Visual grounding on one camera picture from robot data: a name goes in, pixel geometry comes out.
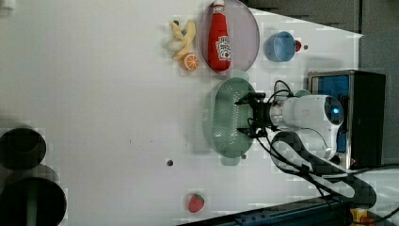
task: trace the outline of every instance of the white table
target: white table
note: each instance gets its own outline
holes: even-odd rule
[[[317,196],[258,144],[225,166],[199,135],[203,101],[220,80],[204,62],[187,75],[164,45],[173,19],[198,21],[211,3],[20,0],[0,18],[2,133],[28,125],[45,136],[44,163],[68,194],[64,225],[175,225]],[[252,12],[261,46],[280,30],[309,45],[287,63],[262,48],[248,70],[257,90],[271,94],[278,79],[303,89],[309,71],[358,67],[360,35]],[[190,192],[206,201],[195,215]]]

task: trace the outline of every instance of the black cable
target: black cable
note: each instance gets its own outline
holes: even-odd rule
[[[251,119],[251,118],[248,118],[248,119],[247,119],[247,123],[248,123],[249,129],[251,130],[251,132],[252,132],[253,134],[256,134],[256,132],[252,130],[252,127],[251,127],[251,124],[250,124],[249,121],[255,121],[255,120],[253,120],[253,119]],[[278,159],[280,162],[285,163],[285,164],[287,164],[287,165],[293,167],[294,169],[300,171],[300,167],[299,167],[299,166],[297,166],[297,165],[295,165],[295,164],[293,164],[293,163],[287,161],[287,159],[285,159],[284,156],[282,156],[280,153],[278,153],[278,152],[274,149],[274,147],[271,145],[271,142],[270,142],[270,140],[269,140],[269,137],[268,137],[268,134],[267,134],[267,133],[266,133],[266,138],[267,138],[267,141],[269,142],[270,148],[271,148],[277,155],[275,155],[275,154],[272,153],[270,150],[268,150],[268,149],[264,146],[264,144],[261,142],[261,140],[260,140],[258,137],[256,137],[256,139],[257,139],[258,142],[261,144],[261,146],[262,146],[271,156],[275,157],[275,158]]]
[[[281,80],[277,80],[276,82],[275,82],[275,86],[274,86],[274,89],[275,89],[275,91],[277,91],[277,84],[278,83],[282,83],[288,90],[290,90],[290,92],[291,92],[291,89],[290,89],[290,87],[288,86],[288,84],[286,84],[284,81],[281,81]]]
[[[288,97],[294,96],[294,94],[293,94],[290,90],[288,90],[288,89],[282,89],[282,90],[279,90],[279,91],[273,93],[273,94],[269,97],[269,100],[267,100],[267,103],[269,104],[270,101],[272,100],[272,98],[274,99],[274,97],[275,97],[278,93],[281,93],[281,92],[288,92]]]

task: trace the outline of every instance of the ketchup bottle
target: ketchup bottle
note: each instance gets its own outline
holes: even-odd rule
[[[208,41],[208,63],[216,72],[226,71],[231,64],[231,47],[227,32],[224,0],[215,0]]]

